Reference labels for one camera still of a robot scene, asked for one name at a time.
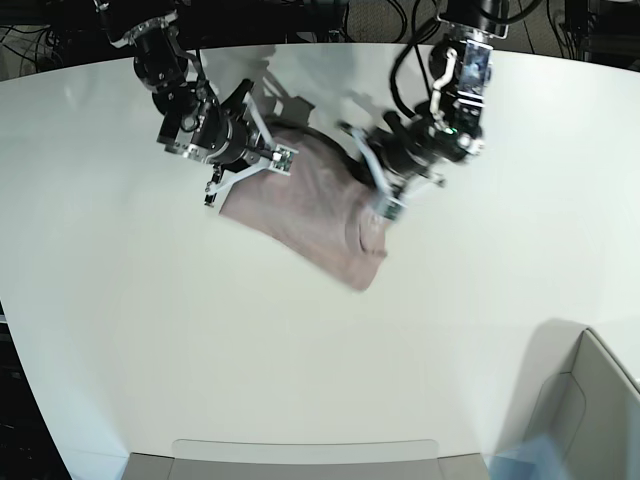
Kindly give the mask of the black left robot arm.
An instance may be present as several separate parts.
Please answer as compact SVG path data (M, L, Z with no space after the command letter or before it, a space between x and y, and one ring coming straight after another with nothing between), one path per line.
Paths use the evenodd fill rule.
M493 38L506 36L506 1L448 1L412 32L389 74L395 108L383 114L386 130L365 135L383 178L395 195L417 177L431 179L441 162L459 163L483 149L481 117L491 76ZM398 75L416 54L427 97L413 107L400 95Z

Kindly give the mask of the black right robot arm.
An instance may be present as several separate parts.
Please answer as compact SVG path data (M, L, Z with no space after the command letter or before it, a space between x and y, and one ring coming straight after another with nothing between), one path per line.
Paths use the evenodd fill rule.
M134 72L163 116L157 141L167 152L210 165L285 158L253 101L254 83L243 80L220 101L200 56L180 46L173 1L94 5L109 42L134 50Z

